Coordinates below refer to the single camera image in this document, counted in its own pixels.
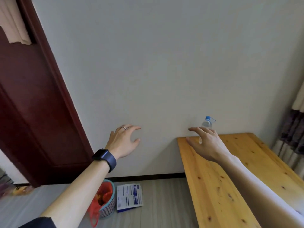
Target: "dark red door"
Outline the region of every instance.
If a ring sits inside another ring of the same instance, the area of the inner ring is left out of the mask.
[[[0,27],[0,149],[34,186],[68,183],[93,152],[30,1],[19,5],[34,43],[10,44]]]

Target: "smartwatch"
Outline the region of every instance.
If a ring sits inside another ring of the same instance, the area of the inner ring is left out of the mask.
[[[107,149],[99,149],[92,156],[93,160],[101,161],[105,160],[109,164],[111,172],[116,167],[116,159],[115,157],[107,150]]]

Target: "wooden table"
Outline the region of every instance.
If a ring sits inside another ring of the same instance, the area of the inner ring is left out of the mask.
[[[252,133],[220,138],[253,174],[304,215],[304,182],[260,139]],[[177,142],[199,227],[260,227],[223,169],[196,154],[185,138]]]

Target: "gray wooden floor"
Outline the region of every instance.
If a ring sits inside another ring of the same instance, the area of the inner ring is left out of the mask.
[[[103,228],[179,228],[198,227],[187,180],[185,178],[140,181],[144,206],[99,220]],[[16,228],[38,217],[68,184],[46,185],[26,196],[0,200],[2,228]],[[79,227],[91,227],[86,214]]]

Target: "sleeve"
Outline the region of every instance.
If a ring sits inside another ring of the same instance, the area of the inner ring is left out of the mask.
[[[19,228],[56,228],[53,220],[47,217],[35,218]]]

